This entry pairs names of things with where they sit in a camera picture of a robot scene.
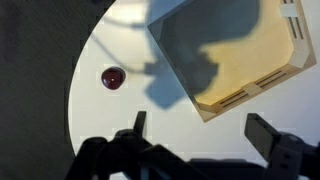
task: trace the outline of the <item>red cherry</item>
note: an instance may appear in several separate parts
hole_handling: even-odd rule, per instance
[[[125,79],[126,73],[119,67],[110,67],[101,75],[103,85],[110,90],[118,89]]]

